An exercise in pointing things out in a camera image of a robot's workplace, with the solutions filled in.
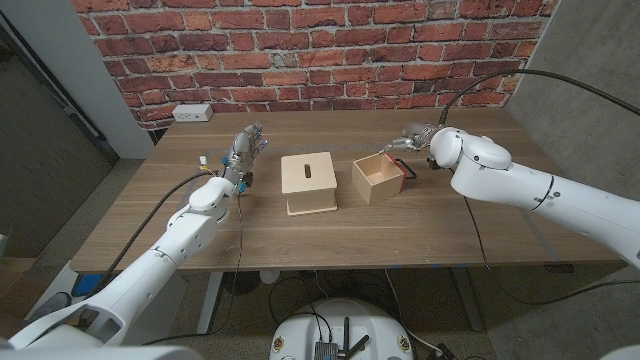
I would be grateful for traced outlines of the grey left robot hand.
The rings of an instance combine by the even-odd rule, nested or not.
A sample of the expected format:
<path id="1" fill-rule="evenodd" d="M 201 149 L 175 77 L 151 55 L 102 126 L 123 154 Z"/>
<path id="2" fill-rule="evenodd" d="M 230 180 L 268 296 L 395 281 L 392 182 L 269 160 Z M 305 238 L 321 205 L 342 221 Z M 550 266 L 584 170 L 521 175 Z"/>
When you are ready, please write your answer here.
<path id="1" fill-rule="evenodd" d="M 250 187 L 253 183 L 254 160 L 267 144 L 260 122 L 245 127 L 235 135 L 228 155 L 223 159 L 222 177 L 237 187 Z"/>

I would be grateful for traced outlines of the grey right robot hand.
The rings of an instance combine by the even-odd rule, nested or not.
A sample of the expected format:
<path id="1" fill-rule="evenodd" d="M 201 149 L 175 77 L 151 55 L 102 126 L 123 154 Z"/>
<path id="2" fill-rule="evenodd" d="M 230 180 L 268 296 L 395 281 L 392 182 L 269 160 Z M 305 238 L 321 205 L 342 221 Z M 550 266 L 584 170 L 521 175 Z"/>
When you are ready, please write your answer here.
<path id="1" fill-rule="evenodd" d="M 392 151 L 419 152 L 429 147 L 435 134 L 442 129 L 442 126 L 430 123 L 409 123 L 401 131 L 400 136 L 385 145 L 380 150 L 380 153 Z"/>

